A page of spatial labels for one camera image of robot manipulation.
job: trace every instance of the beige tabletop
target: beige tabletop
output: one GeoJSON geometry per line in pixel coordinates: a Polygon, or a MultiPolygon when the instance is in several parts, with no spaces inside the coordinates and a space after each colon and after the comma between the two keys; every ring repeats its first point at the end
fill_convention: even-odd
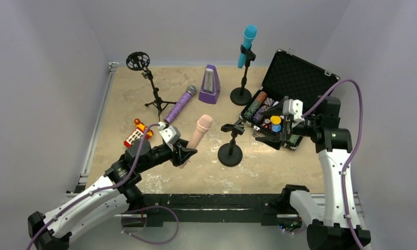
{"type": "MultiPolygon", "coordinates": [[[[267,67],[250,67],[247,89],[252,94],[259,88],[267,67]]],[[[159,96],[164,101],[176,102],[187,86],[201,87],[204,67],[150,67],[159,96]]],[[[142,173],[138,187],[143,193],[279,193],[286,184],[306,185],[312,193],[324,193],[323,175],[314,144],[305,138],[296,151],[282,148],[279,151],[255,141],[252,128],[237,137],[244,157],[235,167],[226,167],[218,161],[221,145],[231,139],[230,133],[220,131],[222,125],[234,123],[244,107],[230,101],[230,92],[240,86],[244,69],[218,67],[221,94],[215,105],[198,100],[198,93],[172,122],[181,138],[189,140],[196,121],[203,114],[214,119],[211,130],[198,146],[184,169],[166,162],[142,173]]],[[[133,120],[139,118],[146,126],[158,122],[155,107],[144,104],[154,100],[150,82],[140,72],[126,67],[118,68],[108,97],[108,105],[100,129],[95,154],[90,169],[88,185],[101,176],[114,163],[126,147],[123,141],[133,132],[133,120]]],[[[169,105],[161,115],[163,119],[171,110],[169,105]]],[[[149,139],[151,146],[161,144],[156,133],[149,139]]]]}

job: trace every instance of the round stand base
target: round stand base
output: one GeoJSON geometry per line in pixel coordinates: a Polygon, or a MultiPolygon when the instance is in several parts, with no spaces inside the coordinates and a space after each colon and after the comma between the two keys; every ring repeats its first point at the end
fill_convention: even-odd
{"type": "Polygon", "coordinates": [[[237,87],[233,89],[230,94],[231,101],[237,106],[245,106],[251,100],[251,93],[248,89],[244,89],[244,94],[240,96],[241,88],[237,87]]]}
{"type": "Polygon", "coordinates": [[[219,161],[227,167],[234,167],[242,161],[242,149],[234,145],[233,154],[229,155],[230,144],[223,144],[218,151],[219,161]]]}

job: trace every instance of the purple microphone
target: purple microphone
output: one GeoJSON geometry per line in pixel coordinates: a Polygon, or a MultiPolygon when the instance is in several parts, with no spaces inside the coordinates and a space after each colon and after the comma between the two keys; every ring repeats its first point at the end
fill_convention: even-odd
{"type": "Polygon", "coordinates": [[[187,90],[185,93],[181,96],[178,102],[174,105],[174,107],[171,109],[171,111],[168,113],[167,117],[164,119],[164,121],[168,124],[170,124],[181,112],[181,110],[184,108],[184,106],[190,101],[192,96],[194,96],[197,92],[197,89],[195,86],[190,85],[187,87],[187,90]]]}

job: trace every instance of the robotic arm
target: robotic arm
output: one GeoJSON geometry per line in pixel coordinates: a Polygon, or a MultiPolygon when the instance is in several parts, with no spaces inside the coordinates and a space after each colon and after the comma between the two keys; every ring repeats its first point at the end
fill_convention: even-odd
{"type": "Polygon", "coordinates": [[[167,160],[180,166],[197,153],[196,149],[186,148],[188,141],[180,139],[176,127],[164,122],[157,125],[162,145],[151,148],[147,140],[135,141],[103,176],[74,199],[46,214],[35,212],[29,216],[29,235],[38,250],[68,249],[81,234],[106,219],[129,207],[141,208],[143,194],[136,184],[142,172],[167,160]]]}
{"type": "Polygon", "coordinates": [[[302,115],[302,108],[301,101],[285,97],[277,106],[262,112],[264,116],[283,115],[284,129],[276,137],[258,137],[256,140],[283,144],[295,134],[308,136],[315,143],[323,171],[325,211],[314,202],[306,187],[289,185],[282,191],[287,199],[285,202],[296,209],[307,226],[311,249],[359,249],[355,238],[366,246],[371,236],[368,230],[361,229],[355,209],[350,165],[342,171],[351,156],[352,141],[349,130],[338,127],[340,100],[326,96],[314,110],[312,119],[307,121],[302,115]],[[342,178],[345,178],[345,186],[342,185],[342,178]]]}

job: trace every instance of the blue microphone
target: blue microphone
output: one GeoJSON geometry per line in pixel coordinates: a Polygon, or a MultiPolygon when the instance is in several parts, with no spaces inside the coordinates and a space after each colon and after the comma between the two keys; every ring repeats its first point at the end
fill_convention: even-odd
{"type": "MultiPolygon", "coordinates": [[[[244,41],[242,42],[242,45],[245,47],[245,49],[248,51],[251,48],[251,43],[256,38],[257,34],[257,27],[255,25],[248,25],[248,27],[244,31],[244,41]]],[[[239,69],[242,69],[242,67],[245,64],[245,59],[247,56],[245,54],[239,55],[239,61],[237,61],[237,67],[239,69]]]]}

